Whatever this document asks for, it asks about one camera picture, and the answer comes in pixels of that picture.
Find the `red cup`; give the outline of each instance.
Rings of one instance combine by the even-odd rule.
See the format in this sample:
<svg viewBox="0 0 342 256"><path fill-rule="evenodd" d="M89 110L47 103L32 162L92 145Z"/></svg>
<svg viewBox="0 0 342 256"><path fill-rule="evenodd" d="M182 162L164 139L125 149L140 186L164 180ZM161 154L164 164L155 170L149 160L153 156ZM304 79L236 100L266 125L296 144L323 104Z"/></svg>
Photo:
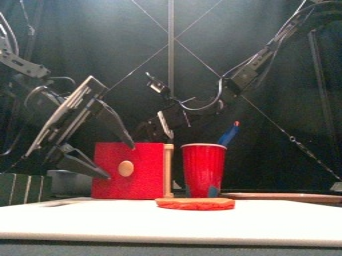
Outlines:
<svg viewBox="0 0 342 256"><path fill-rule="evenodd" d="M182 146L187 197L218 197L227 148L219 144L192 143Z"/></svg>

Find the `wire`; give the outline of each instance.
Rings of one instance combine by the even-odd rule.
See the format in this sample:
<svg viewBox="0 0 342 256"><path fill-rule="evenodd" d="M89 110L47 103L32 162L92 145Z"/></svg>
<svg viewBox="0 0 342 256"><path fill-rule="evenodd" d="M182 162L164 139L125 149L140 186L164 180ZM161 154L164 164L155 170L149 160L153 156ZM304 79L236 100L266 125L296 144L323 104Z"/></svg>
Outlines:
<svg viewBox="0 0 342 256"><path fill-rule="evenodd" d="M190 108L183 104L183 102L180 102L179 100L176 100L176 101L178 101L179 105L182 106L182 108L184 110L187 110L187 111L200 111L200 110L206 110L206 109L211 108L216 104L216 102L219 101L220 95L222 95L222 78L219 79L219 89L218 89L216 97L206 106L203 106L200 108Z"/></svg>
<svg viewBox="0 0 342 256"><path fill-rule="evenodd" d="M15 33L13 33L13 31L12 31L12 28L11 28L11 26L8 25L8 22L7 22L5 17L4 17L4 15L2 15L1 12L0 12L0 19L1 19L1 23L2 23L4 26L5 26L5 30L7 30L7 31L9 32L9 34L11 34L12 43L13 43L13 53L15 53L16 55L19 55L19 46L17 46L16 36L15 36Z"/></svg>

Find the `blue object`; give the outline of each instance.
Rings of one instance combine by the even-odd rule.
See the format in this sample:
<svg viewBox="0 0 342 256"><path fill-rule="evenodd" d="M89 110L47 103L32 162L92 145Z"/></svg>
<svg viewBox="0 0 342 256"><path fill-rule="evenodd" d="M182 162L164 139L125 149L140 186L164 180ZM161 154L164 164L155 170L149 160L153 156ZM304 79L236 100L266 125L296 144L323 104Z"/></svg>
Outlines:
<svg viewBox="0 0 342 256"><path fill-rule="evenodd" d="M235 137L238 131L239 131L239 122L235 121L232 127L220 136L218 144L227 147L227 145L230 144L230 141Z"/></svg>

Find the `table surface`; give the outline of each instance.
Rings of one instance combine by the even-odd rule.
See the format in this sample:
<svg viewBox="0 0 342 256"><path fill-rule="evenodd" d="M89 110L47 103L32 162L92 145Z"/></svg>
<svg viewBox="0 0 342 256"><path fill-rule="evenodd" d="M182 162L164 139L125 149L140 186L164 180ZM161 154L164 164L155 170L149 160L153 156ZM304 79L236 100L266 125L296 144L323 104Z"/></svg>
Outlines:
<svg viewBox="0 0 342 256"><path fill-rule="evenodd" d="M188 211L153 200L75 198L1 207L0 216L0 239L342 247L342 208L282 200Z"/></svg>

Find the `red wooden box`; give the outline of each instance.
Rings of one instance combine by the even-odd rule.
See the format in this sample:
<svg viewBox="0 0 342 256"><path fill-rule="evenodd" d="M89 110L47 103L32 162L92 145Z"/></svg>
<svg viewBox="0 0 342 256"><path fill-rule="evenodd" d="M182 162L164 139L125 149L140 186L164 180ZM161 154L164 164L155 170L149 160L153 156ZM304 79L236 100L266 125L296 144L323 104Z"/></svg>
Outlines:
<svg viewBox="0 0 342 256"><path fill-rule="evenodd" d="M93 162L108 172L111 179L93 178L92 198L155 199L172 197L172 144L99 142Z"/></svg>

